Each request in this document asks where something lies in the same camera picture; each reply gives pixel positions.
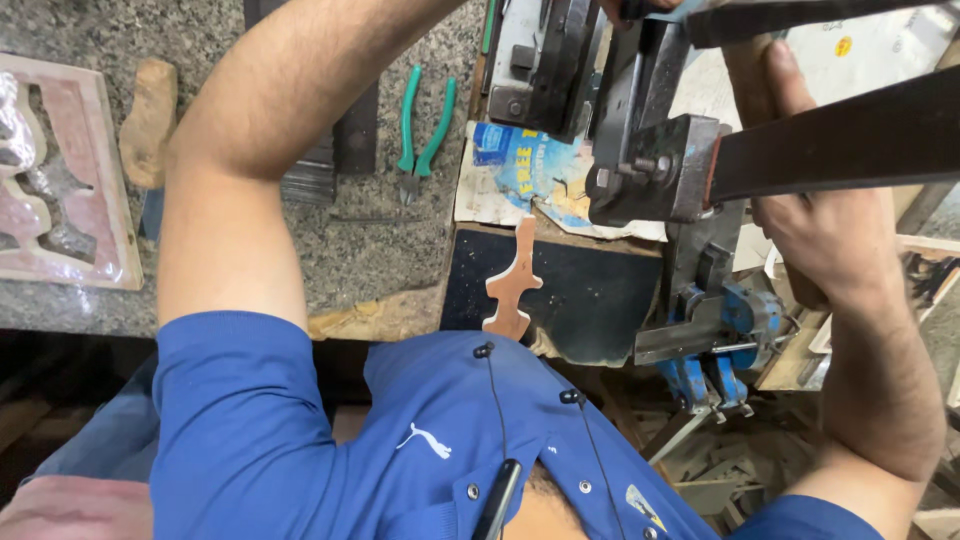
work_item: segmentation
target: wooden template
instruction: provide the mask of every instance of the wooden template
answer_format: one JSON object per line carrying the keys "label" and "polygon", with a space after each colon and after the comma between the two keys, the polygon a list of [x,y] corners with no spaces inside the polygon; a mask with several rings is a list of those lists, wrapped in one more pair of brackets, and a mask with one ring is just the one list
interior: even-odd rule
{"label": "wooden template", "polygon": [[516,226],[516,258],[502,273],[487,280],[487,295],[497,300],[496,313],[485,319],[483,330],[519,341],[530,326],[530,315],[519,310],[520,295],[539,289],[543,280],[534,276],[534,228],[537,218],[528,215]]}
{"label": "wooden template", "polygon": [[[0,76],[8,82],[12,76],[16,88],[0,96],[7,98],[0,103],[0,123],[22,135],[24,142],[7,149],[0,164],[0,233],[18,244],[0,251],[0,278],[139,289],[143,271],[103,74],[0,54]],[[54,253],[37,242],[51,230],[50,209],[24,193],[16,180],[16,175],[40,167],[46,153],[43,131],[28,102],[32,85],[39,86],[66,168],[88,186],[61,203],[65,220],[96,239],[92,262]]]}

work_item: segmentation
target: man's left arm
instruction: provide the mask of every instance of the man's left arm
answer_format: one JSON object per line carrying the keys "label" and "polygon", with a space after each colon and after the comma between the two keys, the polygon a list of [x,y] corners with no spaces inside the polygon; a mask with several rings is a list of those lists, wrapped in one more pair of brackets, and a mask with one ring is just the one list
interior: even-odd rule
{"label": "man's left arm", "polygon": [[157,538],[329,532],[334,444],[279,179],[461,0],[291,0],[217,64],[167,157]]}

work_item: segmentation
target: puma logo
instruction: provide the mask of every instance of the puma logo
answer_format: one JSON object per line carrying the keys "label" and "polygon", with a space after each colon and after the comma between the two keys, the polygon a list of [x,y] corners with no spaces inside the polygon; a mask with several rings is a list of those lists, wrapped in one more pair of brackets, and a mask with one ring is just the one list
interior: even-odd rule
{"label": "puma logo", "polygon": [[424,439],[426,439],[426,442],[427,444],[430,445],[430,448],[432,448],[433,451],[443,459],[447,459],[448,457],[450,457],[450,453],[453,452],[452,448],[448,448],[440,444],[440,442],[437,441],[437,437],[433,436],[433,434],[431,434],[430,432],[424,431],[424,430],[418,430],[417,426],[415,426],[413,422],[410,423],[410,431],[412,431],[412,433],[410,433],[410,436],[407,437],[407,440],[397,445],[396,447],[397,450],[400,450],[401,448],[403,448],[403,445],[407,444],[407,442],[409,442],[410,439],[414,438],[414,435],[420,435]]}

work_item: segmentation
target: man's right hand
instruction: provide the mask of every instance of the man's right hand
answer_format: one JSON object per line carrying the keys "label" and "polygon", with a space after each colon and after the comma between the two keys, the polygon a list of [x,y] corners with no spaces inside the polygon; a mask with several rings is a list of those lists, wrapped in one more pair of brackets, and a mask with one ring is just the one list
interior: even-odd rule
{"label": "man's right hand", "polygon": [[[767,49],[766,67],[781,116],[816,107],[784,41]],[[753,208],[783,258],[817,283],[834,308],[862,310],[903,298],[889,188],[764,197]]]}

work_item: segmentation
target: wooden cutout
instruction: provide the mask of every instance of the wooden cutout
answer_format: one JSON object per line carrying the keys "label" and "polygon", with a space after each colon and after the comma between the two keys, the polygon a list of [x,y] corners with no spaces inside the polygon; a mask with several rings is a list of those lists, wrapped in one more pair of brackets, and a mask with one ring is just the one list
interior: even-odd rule
{"label": "wooden cutout", "polygon": [[497,300],[496,313],[485,319],[483,330],[519,341],[530,326],[530,315],[519,310],[520,295],[539,289],[543,280],[534,276],[534,228],[537,218],[528,215],[516,226],[516,257],[502,273],[487,279],[487,296]]}
{"label": "wooden cutout", "polygon": [[176,128],[177,69],[148,58],[136,68],[133,107],[120,127],[120,158],[132,184],[163,187],[167,143]]}
{"label": "wooden cutout", "polygon": [[[0,278],[139,289],[143,271],[103,74],[3,54],[0,74],[7,74],[6,81],[12,75],[17,83],[15,112],[9,100],[3,100],[0,122],[15,135],[18,130],[29,132],[35,150],[30,156],[24,148],[14,149],[20,163],[0,165],[0,233],[12,235],[19,244],[0,251]],[[51,230],[49,209],[41,199],[25,194],[14,178],[40,167],[46,152],[43,131],[29,108],[28,85],[40,88],[64,164],[90,186],[65,196],[62,206],[73,227],[96,238],[92,264],[37,243],[38,236]]]}

